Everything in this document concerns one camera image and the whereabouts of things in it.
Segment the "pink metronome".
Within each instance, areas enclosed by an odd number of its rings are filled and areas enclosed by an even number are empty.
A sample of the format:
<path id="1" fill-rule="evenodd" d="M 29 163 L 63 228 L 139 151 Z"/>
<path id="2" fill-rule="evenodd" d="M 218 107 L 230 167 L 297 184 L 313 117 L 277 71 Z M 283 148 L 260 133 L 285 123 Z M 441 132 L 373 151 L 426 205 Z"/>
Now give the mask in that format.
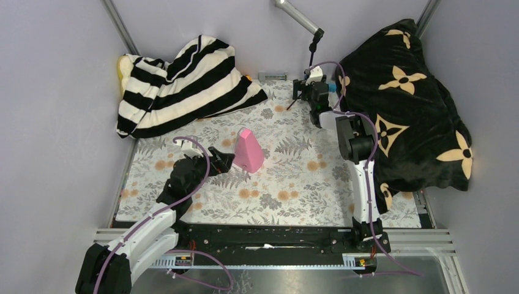
<path id="1" fill-rule="evenodd" d="M 265 156 L 255 134 L 241 128 L 237 135 L 233 164 L 248 173 L 256 173 L 264 163 Z"/>

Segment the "silver flashlight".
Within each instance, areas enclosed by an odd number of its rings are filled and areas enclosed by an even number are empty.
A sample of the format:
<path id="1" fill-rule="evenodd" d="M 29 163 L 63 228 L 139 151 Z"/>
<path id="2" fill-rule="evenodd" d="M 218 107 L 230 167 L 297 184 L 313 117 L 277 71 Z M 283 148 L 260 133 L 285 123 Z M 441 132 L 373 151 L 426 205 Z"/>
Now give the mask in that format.
<path id="1" fill-rule="evenodd" d="M 283 0 L 274 1 L 274 5 L 276 6 L 276 8 L 284 11 L 293 20 L 298 22 L 303 28 L 305 28 L 308 32 L 310 32 L 313 35 L 312 42 L 309 45 L 310 61 L 309 61 L 308 68 L 318 66 L 318 65 L 313 64 L 313 58 L 314 58 L 314 54 L 317 50 L 317 45 L 324 35 L 324 31 L 320 27 L 318 27 L 316 24 L 314 24 L 314 22 L 312 22 L 307 16 L 305 16 L 299 9 L 295 8 L 292 5 L 292 3 L 290 3 L 289 1 L 283 1 Z M 305 79 L 306 79 L 306 76 L 305 76 L 305 71 L 304 71 L 303 80 L 305 80 Z M 287 110 L 289 110 L 295 103 L 296 103 L 296 100 L 294 100 L 287 107 Z"/>

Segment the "black white striped pillow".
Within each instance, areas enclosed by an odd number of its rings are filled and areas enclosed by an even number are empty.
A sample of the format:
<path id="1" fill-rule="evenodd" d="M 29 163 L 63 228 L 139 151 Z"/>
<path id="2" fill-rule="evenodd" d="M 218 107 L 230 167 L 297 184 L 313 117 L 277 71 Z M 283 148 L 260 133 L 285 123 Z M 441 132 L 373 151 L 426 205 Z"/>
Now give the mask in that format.
<path id="1" fill-rule="evenodd" d="M 262 87 L 236 67 L 235 49 L 200 35 L 173 61 L 125 54 L 133 70 L 119 103 L 116 133 L 152 138 L 197 119 L 227 115 L 267 100 Z"/>

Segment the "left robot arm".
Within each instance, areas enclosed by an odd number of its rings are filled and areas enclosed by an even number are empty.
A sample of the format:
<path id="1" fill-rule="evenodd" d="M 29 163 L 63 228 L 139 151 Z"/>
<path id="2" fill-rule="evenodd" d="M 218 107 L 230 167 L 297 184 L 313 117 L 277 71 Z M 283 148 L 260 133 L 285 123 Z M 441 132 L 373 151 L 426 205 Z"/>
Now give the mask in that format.
<path id="1" fill-rule="evenodd" d="M 149 212 L 121 236 L 106 245 L 94 243 L 86 251 L 75 293 L 130 293 L 136 280 L 163 254 L 188 248 L 190 236 L 179 219 L 207 177 L 229 172 L 235 158 L 214 147 L 208 150 L 206 154 L 185 152 Z"/>

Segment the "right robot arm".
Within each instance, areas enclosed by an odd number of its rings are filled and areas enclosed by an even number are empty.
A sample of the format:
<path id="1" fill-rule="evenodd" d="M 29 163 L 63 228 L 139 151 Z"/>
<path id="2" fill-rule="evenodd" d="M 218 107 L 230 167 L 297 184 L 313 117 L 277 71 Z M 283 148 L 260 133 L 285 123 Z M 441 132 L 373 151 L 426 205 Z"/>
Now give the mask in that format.
<path id="1" fill-rule="evenodd" d="M 362 113 L 341 112 L 329 106 L 329 85 L 325 80 L 293 80 L 293 101 L 310 106 L 310 120 L 316 127 L 337 133 L 339 152 L 351 174 L 354 212 L 350 240 L 359 252 L 388 254 L 388 235 L 383 231 L 375 195 L 373 168 L 377 139 L 374 124 Z"/>

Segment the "floral patterned table cloth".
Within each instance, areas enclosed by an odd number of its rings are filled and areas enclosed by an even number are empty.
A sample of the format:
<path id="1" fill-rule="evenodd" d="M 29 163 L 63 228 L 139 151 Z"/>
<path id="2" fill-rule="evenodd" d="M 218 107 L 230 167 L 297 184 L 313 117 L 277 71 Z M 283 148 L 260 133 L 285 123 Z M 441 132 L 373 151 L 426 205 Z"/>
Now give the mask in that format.
<path id="1" fill-rule="evenodd" d="M 307 104 L 292 104 L 290 81 L 265 81 L 261 87 L 268 98 L 259 105 L 139 140 L 115 222 L 137 221 L 155 203 L 183 156 L 174 137 L 194 136 L 205 147 L 231 153 L 239 131 L 248 128 L 264 153 L 260 169 L 232 167 L 208 178 L 184 222 L 349 227 L 354 192 L 335 134 L 310 122 Z"/>

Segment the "black floral patterned blanket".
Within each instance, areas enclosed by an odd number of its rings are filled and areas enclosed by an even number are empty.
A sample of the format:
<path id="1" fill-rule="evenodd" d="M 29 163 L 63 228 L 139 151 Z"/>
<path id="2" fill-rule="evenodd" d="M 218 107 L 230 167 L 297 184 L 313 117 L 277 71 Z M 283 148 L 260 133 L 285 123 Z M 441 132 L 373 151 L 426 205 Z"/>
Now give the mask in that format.
<path id="1" fill-rule="evenodd" d="M 372 35 L 334 72 L 340 109 L 367 114 L 378 132 L 374 184 L 380 213 L 399 192 L 466 191 L 472 138 L 450 92 L 429 71 L 417 25 L 403 19 Z"/>

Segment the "yellow plush item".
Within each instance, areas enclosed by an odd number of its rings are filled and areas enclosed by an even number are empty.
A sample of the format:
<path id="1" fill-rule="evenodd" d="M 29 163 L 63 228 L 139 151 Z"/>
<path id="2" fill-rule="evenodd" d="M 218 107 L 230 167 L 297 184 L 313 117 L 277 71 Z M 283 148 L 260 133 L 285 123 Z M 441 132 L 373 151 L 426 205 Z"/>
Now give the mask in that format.
<path id="1" fill-rule="evenodd" d="M 118 73 L 120 92 L 123 96 L 126 84 L 133 70 L 133 62 L 131 61 L 129 56 L 123 55 L 118 59 L 116 68 Z"/>

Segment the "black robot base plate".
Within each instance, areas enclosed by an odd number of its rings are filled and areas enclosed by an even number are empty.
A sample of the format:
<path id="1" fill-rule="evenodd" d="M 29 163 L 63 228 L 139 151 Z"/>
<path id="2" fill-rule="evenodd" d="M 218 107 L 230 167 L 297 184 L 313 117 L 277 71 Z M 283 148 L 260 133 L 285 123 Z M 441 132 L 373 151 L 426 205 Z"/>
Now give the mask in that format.
<path id="1" fill-rule="evenodd" d="M 369 257 L 391 252 L 387 233 L 376 244 L 363 241 L 350 228 L 263 225 L 187 224 L 179 232 L 176 249 L 195 250 L 195 266 L 339 266 L 344 255 Z"/>

